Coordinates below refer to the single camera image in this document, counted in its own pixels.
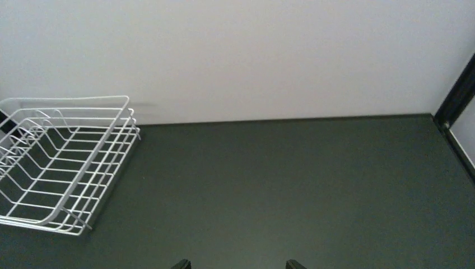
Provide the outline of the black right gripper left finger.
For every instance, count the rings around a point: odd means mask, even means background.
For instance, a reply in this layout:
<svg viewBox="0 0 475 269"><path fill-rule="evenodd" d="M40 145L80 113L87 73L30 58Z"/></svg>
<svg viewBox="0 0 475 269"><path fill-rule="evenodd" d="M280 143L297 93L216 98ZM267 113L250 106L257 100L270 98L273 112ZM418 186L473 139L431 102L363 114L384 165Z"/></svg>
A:
<svg viewBox="0 0 475 269"><path fill-rule="evenodd" d="M188 259L182 259L174 264L171 269L192 269L191 261Z"/></svg>

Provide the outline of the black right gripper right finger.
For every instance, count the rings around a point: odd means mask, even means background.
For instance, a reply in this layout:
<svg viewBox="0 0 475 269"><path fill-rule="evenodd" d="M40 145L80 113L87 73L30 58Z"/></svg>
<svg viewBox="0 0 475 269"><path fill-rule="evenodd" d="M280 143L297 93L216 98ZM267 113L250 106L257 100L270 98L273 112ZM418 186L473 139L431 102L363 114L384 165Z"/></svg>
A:
<svg viewBox="0 0 475 269"><path fill-rule="evenodd" d="M295 259L289 259L286 261L286 269L306 269L306 267Z"/></svg>

